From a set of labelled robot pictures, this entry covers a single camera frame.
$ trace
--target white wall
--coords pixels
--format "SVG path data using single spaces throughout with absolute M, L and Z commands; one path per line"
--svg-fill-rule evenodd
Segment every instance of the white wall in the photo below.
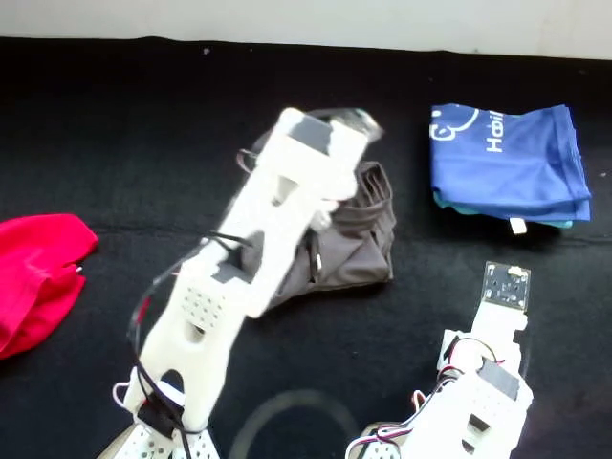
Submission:
M 0 35 L 612 58 L 610 0 L 0 0 Z

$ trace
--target folded clothing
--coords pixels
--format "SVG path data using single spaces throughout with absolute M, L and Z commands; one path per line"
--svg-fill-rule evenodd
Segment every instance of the folded clothing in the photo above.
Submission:
M 70 214 L 0 224 L 0 359 L 33 348 L 65 318 L 85 283 L 76 262 L 97 243 Z
M 311 292 L 388 282 L 393 278 L 391 246 L 396 219 L 393 190 L 383 167 L 366 161 L 356 170 L 357 193 L 332 214 L 322 233 L 309 230 L 295 251 L 295 260 L 276 291 L 270 308 Z M 264 240 L 241 251 L 241 268 L 259 269 Z
M 591 193 L 566 106 L 505 115 L 436 105 L 429 136 L 439 203 L 563 226 L 590 220 Z

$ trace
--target robotic arm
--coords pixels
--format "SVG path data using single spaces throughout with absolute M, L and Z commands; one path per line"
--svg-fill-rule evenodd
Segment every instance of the robotic arm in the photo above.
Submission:
M 413 416 L 369 427 L 349 445 L 346 459 L 508 459 L 533 399 L 514 342 L 527 325 L 530 277 L 488 262 L 471 331 L 444 333 L 431 394 L 415 391 Z
M 245 316 L 259 317 L 266 310 L 306 229 L 324 230 L 338 202 L 355 194 L 355 168 L 379 131 L 359 110 L 344 111 L 329 123 L 292 108 L 282 112 L 218 229 L 231 237 L 203 241 L 182 264 L 129 383 L 114 389 L 116 401 L 140 427 L 115 457 L 167 457 L 170 451 L 173 457 L 188 457 L 188 450 L 200 457 L 199 448 L 208 448 L 208 416 L 224 385 L 230 349 Z M 239 241 L 257 233 L 264 238 L 263 253 L 257 273 L 249 278 L 228 256 Z M 183 393 L 162 381 L 170 370 L 181 375 Z M 121 402 L 116 392 L 122 385 L 127 390 Z M 178 426 L 151 409 L 156 397 L 173 405 L 180 416 Z

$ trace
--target blue t-shirt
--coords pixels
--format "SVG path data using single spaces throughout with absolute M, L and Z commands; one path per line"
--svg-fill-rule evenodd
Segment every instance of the blue t-shirt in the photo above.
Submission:
M 591 194 L 566 106 L 505 115 L 436 105 L 429 136 L 441 200 L 503 219 L 590 220 Z

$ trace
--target black cloth surface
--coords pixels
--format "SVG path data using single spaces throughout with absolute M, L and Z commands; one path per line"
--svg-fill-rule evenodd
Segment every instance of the black cloth surface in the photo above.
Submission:
M 395 279 L 246 321 L 211 418 L 222 455 L 286 390 L 329 394 L 360 427 L 407 418 L 412 390 L 433 386 L 444 329 L 469 330 L 494 260 L 533 273 L 535 402 L 513 457 L 610 457 L 611 63 L 155 38 L 2 39 L 0 56 L 0 220 L 72 212 L 99 236 L 73 311 L 39 347 L 0 361 L 3 457 L 91 458 L 130 424 L 110 390 L 132 364 L 133 305 L 218 223 L 243 179 L 235 152 L 286 106 L 359 106 L 385 129 L 367 159 L 395 192 Z M 450 101 L 510 113 L 568 104 L 593 221 L 512 237 L 505 222 L 438 209 L 429 106 Z M 264 428 L 251 457 L 338 458 L 344 447 L 324 414 L 296 409 Z

